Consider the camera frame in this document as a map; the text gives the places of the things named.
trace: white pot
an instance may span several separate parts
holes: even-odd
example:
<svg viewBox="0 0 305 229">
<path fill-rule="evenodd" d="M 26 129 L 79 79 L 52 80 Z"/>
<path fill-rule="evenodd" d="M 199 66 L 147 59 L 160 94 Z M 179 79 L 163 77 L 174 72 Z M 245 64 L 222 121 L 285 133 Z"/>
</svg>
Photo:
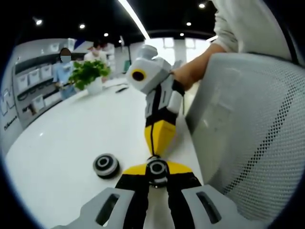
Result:
<svg viewBox="0 0 305 229">
<path fill-rule="evenodd" d="M 93 82 L 87 85 L 88 94 L 98 94 L 103 90 L 101 77 L 96 78 Z"/>
</svg>

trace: black ceiling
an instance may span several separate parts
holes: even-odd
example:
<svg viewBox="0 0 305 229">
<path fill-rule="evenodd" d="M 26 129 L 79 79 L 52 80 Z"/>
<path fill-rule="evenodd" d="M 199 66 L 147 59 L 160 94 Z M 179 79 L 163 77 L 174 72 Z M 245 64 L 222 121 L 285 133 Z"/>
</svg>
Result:
<svg viewBox="0 0 305 229">
<path fill-rule="evenodd" d="M 18 6 L 15 22 L 16 44 L 44 38 L 96 38 L 119 45 L 143 41 L 139 29 L 118 0 L 41 1 L 29 0 Z M 151 37 L 207 39 L 214 35 L 216 9 L 207 0 L 128 0 Z M 206 7 L 200 9 L 199 3 Z M 32 17 L 43 20 L 36 26 Z"/>
</svg>

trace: yellow circular sensor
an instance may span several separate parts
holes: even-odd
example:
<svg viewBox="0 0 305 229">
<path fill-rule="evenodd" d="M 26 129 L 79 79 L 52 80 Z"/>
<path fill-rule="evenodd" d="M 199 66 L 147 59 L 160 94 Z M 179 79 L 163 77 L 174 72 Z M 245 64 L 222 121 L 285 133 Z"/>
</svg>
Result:
<svg viewBox="0 0 305 229">
<path fill-rule="evenodd" d="M 132 72 L 132 77 L 136 81 L 142 81 L 142 80 L 144 80 L 146 78 L 146 74 L 145 74 L 145 72 L 143 70 L 135 69 Z"/>
</svg>

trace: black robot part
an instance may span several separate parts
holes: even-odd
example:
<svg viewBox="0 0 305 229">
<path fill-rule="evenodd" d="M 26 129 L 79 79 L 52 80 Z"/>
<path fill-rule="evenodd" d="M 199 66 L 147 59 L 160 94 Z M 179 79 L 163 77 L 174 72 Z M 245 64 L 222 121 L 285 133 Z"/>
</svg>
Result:
<svg viewBox="0 0 305 229">
<path fill-rule="evenodd" d="M 167 163 L 161 159 L 153 159 L 147 163 L 146 175 L 148 177 L 148 182 L 152 187 L 165 187 L 169 175 Z"/>
<path fill-rule="evenodd" d="M 96 175 L 102 179 L 111 179 L 120 171 L 119 161 L 112 154 L 102 154 L 93 163 Z"/>
</svg>

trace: window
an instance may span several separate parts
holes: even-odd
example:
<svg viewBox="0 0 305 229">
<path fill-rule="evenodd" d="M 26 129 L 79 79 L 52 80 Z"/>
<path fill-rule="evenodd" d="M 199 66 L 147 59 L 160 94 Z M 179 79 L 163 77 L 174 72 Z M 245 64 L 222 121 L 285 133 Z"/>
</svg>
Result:
<svg viewBox="0 0 305 229">
<path fill-rule="evenodd" d="M 206 40 L 186 38 L 186 61 L 192 61 L 197 56 L 201 55 L 210 46 L 210 44 L 211 43 Z"/>
<path fill-rule="evenodd" d="M 174 65 L 175 63 L 175 50 L 173 38 L 153 38 L 145 40 L 145 44 L 156 47 L 158 50 L 158 56 L 164 58 L 168 63 Z"/>
</svg>

